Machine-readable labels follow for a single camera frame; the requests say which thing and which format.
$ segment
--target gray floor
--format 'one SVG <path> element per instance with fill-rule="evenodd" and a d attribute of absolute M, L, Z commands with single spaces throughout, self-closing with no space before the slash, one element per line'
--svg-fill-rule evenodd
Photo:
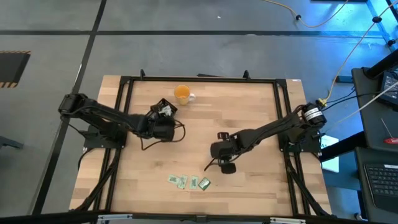
<path fill-rule="evenodd" d="M 338 3 L 280 0 L 309 24 L 325 20 Z M 100 0 L 2 0 L 0 29 L 91 30 Z M 386 3 L 373 3 L 381 12 Z M 371 25 L 365 4 L 350 3 L 330 23 L 316 30 L 366 30 Z M 383 19 L 395 32 L 391 12 Z M 309 30 L 289 11 L 260 0 L 184 1 L 109 0 L 100 30 Z M 0 217 L 30 212 L 37 184 L 59 125 L 57 108 L 74 84 L 88 36 L 0 35 L 1 50 L 31 50 L 32 56 L 15 89 L 0 89 L 0 135 L 25 144 L 0 151 Z M 308 101 L 325 97 L 339 66 L 358 38 L 278 36 L 97 36 L 80 91 L 96 98 L 103 75 L 184 75 L 197 73 L 241 77 L 300 78 Z M 371 66 L 389 53 L 383 39 L 365 38 L 343 69 Z M 332 98 L 351 91 L 338 84 Z M 326 112 L 328 129 L 358 109 L 355 100 Z M 74 122 L 84 128 L 86 125 Z M 327 134 L 344 139 L 362 130 L 359 115 Z M 68 130 L 44 212 L 68 209 L 83 138 Z M 328 188 L 333 213 L 351 218 L 358 212 L 356 192 Z"/>

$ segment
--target yellow cable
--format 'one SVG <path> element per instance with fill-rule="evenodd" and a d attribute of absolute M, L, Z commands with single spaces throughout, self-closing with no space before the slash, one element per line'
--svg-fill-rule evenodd
<path fill-rule="evenodd" d="M 340 124 L 341 122 L 345 121 L 346 119 L 352 117 L 354 114 L 360 112 L 361 110 L 365 109 L 365 107 L 367 107 L 369 104 L 371 104 L 373 101 L 375 101 L 377 98 L 379 98 L 381 95 L 385 94 L 387 91 L 389 91 L 390 89 L 394 88 L 396 85 L 398 85 L 398 82 L 395 82 L 393 85 L 391 85 L 389 88 L 385 89 L 383 92 L 381 92 L 380 94 L 378 94 L 377 96 L 375 96 L 373 99 L 371 99 L 369 102 L 367 102 L 365 105 L 363 105 L 360 109 L 356 110 L 354 113 L 351 113 L 350 115 L 348 115 L 347 117 L 337 121 L 336 123 L 334 123 L 329 129 L 327 129 L 325 131 L 328 132 L 329 130 L 331 130 L 332 128 L 336 127 L 337 124 Z"/>
<path fill-rule="evenodd" d="M 269 3 L 273 3 L 273 4 L 276 4 L 276 5 L 278 5 L 278 6 L 282 6 L 282 7 L 286 8 L 286 9 L 288 9 L 290 12 L 292 12 L 292 14 L 294 15 L 294 17 L 296 17 L 296 16 L 298 15 L 291 7 L 288 7 L 288 6 L 286 6 L 286 5 L 282 4 L 282 3 L 274 2 L 274 1 L 270 1 L 270 0 L 263 0 L 263 1 L 266 1 L 266 2 L 269 2 Z M 333 18 L 338 12 L 340 12 L 340 10 L 347 4 L 348 1 L 349 1 L 349 0 L 346 0 L 346 1 L 344 2 L 344 4 L 343 4 L 343 5 L 342 5 L 342 6 L 341 6 L 329 19 L 327 19 L 325 22 L 322 22 L 322 23 L 320 23 L 320 24 L 318 24 L 318 25 L 310 26 L 310 25 L 306 24 L 301 18 L 299 18 L 299 20 L 300 20 L 300 22 L 301 22 L 304 26 L 306 26 L 306 27 L 308 27 L 308 28 L 320 27 L 320 26 L 324 25 L 325 23 L 329 22 L 329 20 L 331 20 L 331 18 Z"/>
<path fill-rule="evenodd" d="M 394 1 L 391 5 L 389 5 L 384 11 L 382 11 L 382 12 L 380 13 L 380 16 L 379 16 L 379 17 L 381 17 L 390 7 L 392 7 L 392 6 L 393 6 L 395 3 L 397 3 L 397 2 L 398 2 L 398 0 Z M 355 48 L 362 42 L 362 40 L 365 38 L 365 36 L 368 34 L 368 32 L 372 29 L 372 27 L 373 27 L 375 24 L 376 24 L 376 23 L 373 22 L 373 24 L 372 24 L 372 25 L 369 27 L 369 29 L 365 32 L 365 34 L 362 36 L 362 38 L 359 40 L 359 42 L 354 46 L 354 48 L 352 49 L 352 51 L 348 54 L 348 56 L 346 57 L 346 60 L 344 60 L 343 64 L 340 66 L 339 70 L 337 71 L 337 73 L 336 73 L 336 75 L 335 75 L 335 78 L 333 79 L 333 83 L 331 84 L 331 87 L 330 87 L 330 91 L 329 91 L 328 96 L 327 96 L 325 99 L 320 99 L 320 102 L 322 102 L 324 105 L 326 105 L 326 103 L 328 102 L 328 100 L 329 100 L 329 98 L 330 98 L 330 96 L 331 96 L 331 92 L 332 92 L 332 90 L 333 90 L 333 86 L 334 86 L 335 83 L 336 83 L 336 79 L 337 79 L 338 75 L 340 74 L 341 70 L 343 69 L 343 67 L 346 65 L 346 63 L 347 63 L 349 57 L 351 56 L 351 54 L 354 52 Z"/>

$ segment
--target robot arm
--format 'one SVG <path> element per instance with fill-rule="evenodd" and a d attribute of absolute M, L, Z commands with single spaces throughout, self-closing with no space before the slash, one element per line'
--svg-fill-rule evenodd
<path fill-rule="evenodd" d="M 175 121 L 171 117 L 153 119 L 143 114 L 125 114 L 84 94 L 65 95 L 58 112 L 64 118 L 86 121 L 107 138 L 116 138 L 118 133 L 126 130 L 144 139 L 172 141 L 174 137 Z"/>
<path fill-rule="evenodd" d="M 262 140 L 275 134 L 286 133 L 289 142 L 299 143 L 310 133 L 317 132 L 326 123 L 323 113 L 313 104 L 300 105 L 291 114 L 282 119 L 266 124 L 257 129 L 244 129 L 234 134 L 218 133 L 220 142 L 214 142 L 210 147 L 213 160 L 218 161 L 221 171 L 225 174 L 236 172 L 232 163 L 241 154 L 249 152 Z"/>

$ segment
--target desk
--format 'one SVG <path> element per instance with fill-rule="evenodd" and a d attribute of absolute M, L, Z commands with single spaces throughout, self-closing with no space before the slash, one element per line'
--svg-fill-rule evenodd
<path fill-rule="evenodd" d="M 362 147 L 355 148 L 356 163 L 358 165 L 359 178 L 361 180 L 362 197 L 364 208 L 369 221 L 381 223 L 397 223 L 398 214 L 376 208 L 373 204 L 371 189 L 366 181 L 364 164 L 383 163 L 397 164 L 398 152 L 377 151 Z"/>
<path fill-rule="evenodd" d="M 370 80 L 366 78 L 360 68 L 352 69 L 351 73 L 353 75 L 357 95 L 378 91 L 379 80 Z M 372 97 L 372 95 L 359 97 L 359 107 L 369 102 Z M 383 118 L 392 135 L 398 135 L 398 125 L 396 125 L 398 112 L 393 111 L 391 107 L 385 104 L 375 101 L 361 110 L 360 113 L 364 131 L 346 138 L 337 144 L 324 148 L 324 150 L 322 150 L 321 160 L 326 161 L 332 159 L 352 151 L 357 146 L 398 152 L 397 145 L 384 143 L 384 140 L 389 138 L 389 134 L 380 120 L 380 118 Z"/>
<path fill-rule="evenodd" d="M 98 102 L 113 107 L 120 76 L 104 76 Z M 197 98 L 187 106 L 176 103 L 173 90 L 186 84 Z M 305 103 L 300 80 L 287 80 L 292 108 Z M 273 87 L 264 83 L 141 82 L 135 81 L 129 113 L 147 113 L 150 105 L 165 98 L 177 108 L 175 119 L 186 125 L 182 142 L 161 143 L 141 151 L 139 138 L 129 133 L 122 150 L 112 201 L 112 212 L 178 213 L 213 215 L 291 216 L 290 196 L 283 155 L 277 136 L 263 140 L 253 151 L 236 161 L 235 174 L 222 174 L 209 163 L 210 144 L 220 131 L 234 133 L 257 128 L 277 119 Z M 176 129 L 175 138 L 182 130 Z M 144 145 L 155 141 L 144 140 Z M 70 208 L 79 206 L 98 181 L 104 149 L 94 149 L 82 160 Z M 330 212 L 330 204 L 319 161 L 301 154 L 305 183 L 318 203 Z M 211 185 L 201 189 L 178 189 L 168 183 L 170 174 L 207 177 Z M 105 186 L 100 208 L 104 207 Z M 296 188 L 299 211 L 302 201 Z"/>
<path fill-rule="evenodd" d="M 368 79 L 360 68 L 352 69 L 351 73 L 353 75 L 357 95 L 378 91 L 379 80 Z M 372 95 L 359 97 L 359 107 L 369 102 L 372 97 Z M 371 103 L 360 113 L 364 131 L 325 148 L 322 150 L 320 159 L 321 161 L 327 161 L 355 149 L 357 163 L 346 165 L 349 170 L 345 170 L 345 173 L 359 174 L 359 180 L 356 180 L 356 177 L 352 176 L 345 177 L 345 179 L 353 183 L 357 181 L 360 184 L 360 189 L 355 190 L 358 190 L 359 201 L 360 203 L 363 202 L 361 206 L 365 209 L 365 211 L 361 212 L 363 215 L 368 216 L 369 221 L 372 222 L 396 222 L 398 215 L 378 209 L 373 205 L 368 181 L 364 175 L 363 164 L 367 162 L 385 163 L 391 160 L 396 163 L 396 157 L 391 157 L 391 155 L 396 155 L 398 153 L 398 146 L 384 143 L 384 140 L 389 138 L 389 134 L 380 118 L 383 118 L 393 135 L 394 133 L 398 134 L 398 126 L 396 125 L 398 113 L 393 111 L 390 107 L 376 101 Z"/>

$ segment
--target wooden table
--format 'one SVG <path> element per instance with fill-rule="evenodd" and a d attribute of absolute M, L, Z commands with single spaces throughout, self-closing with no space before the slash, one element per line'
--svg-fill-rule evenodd
<path fill-rule="evenodd" d="M 104 76 L 98 102 L 114 107 L 120 76 Z M 173 90 L 186 84 L 197 98 L 180 106 Z M 305 103 L 300 80 L 287 80 L 292 108 Z M 282 90 L 282 110 L 285 113 Z M 186 125 L 187 135 L 178 143 L 160 143 L 141 151 L 139 138 L 129 133 L 114 189 L 111 210 L 134 213 L 179 213 L 212 215 L 283 215 L 291 216 L 289 189 L 277 136 L 263 140 L 251 152 L 236 161 L 235 174 L 222 174 L 209 163 L 210 144 L 220 131 L 235 133 L 258 128 L 277 119 L 271 84 L 210 82 L 134 82 L 129 113 L 147 113 L 161 98 L 177 108 L 175 119 Z M 176 129 L 175 139 L 181 137 Z M 144 140 L 144 145 L 156 141 Z M 94 149 L 82 160 L 70 208 L 79 206 L 96 185 L 104 149 Z M 328 212 L 330 204 L 319 161 L 310 153 L 301 154 L 305 183 L 318 203 Z M 207 177 L 211 185 L 202 191 L 178 189 L 168 183 L 170 174 Z M 107 186 L 101 206 L 104 208 Z M 299 211 L 303 213 L 300 191 L 296 186 Z"/>

